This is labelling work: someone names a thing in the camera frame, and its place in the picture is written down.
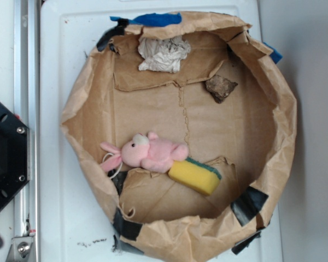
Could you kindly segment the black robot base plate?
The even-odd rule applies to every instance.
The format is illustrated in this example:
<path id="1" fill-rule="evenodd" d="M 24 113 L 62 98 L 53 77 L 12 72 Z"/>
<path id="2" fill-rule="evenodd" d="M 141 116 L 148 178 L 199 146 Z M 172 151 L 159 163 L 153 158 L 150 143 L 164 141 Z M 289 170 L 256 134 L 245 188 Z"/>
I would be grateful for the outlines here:
<path id="1" fill-rule="evenodd" d="M 0 102 L 0 212 L 28 183 L 28 131 Z"/>

